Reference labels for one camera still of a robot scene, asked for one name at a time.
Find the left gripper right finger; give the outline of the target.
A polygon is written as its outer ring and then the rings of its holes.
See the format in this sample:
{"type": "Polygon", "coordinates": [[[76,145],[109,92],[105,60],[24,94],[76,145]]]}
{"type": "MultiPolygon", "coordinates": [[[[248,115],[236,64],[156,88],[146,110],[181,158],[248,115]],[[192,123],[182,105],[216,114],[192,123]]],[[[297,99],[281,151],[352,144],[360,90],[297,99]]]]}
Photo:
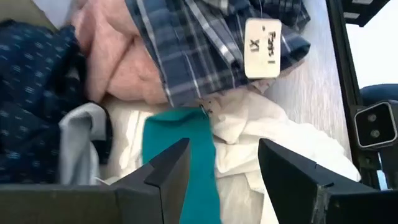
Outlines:
{"type": "Polygon", "coordinates": [[[332,171],[266,138],[259,140],[258,160],[280,224],[326,223],[332,171]]]}

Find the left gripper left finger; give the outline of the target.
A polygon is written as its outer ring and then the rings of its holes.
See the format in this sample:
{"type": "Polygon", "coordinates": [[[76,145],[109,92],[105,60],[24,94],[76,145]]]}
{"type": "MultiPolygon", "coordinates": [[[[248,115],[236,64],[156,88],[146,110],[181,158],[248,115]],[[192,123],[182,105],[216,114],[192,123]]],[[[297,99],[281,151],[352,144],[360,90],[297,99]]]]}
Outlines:
{"type": "Polygon", "coordinates": [[[181,138],[113,184],[120,223],[179,223],[189,177],[190,140],[181,138]]]}

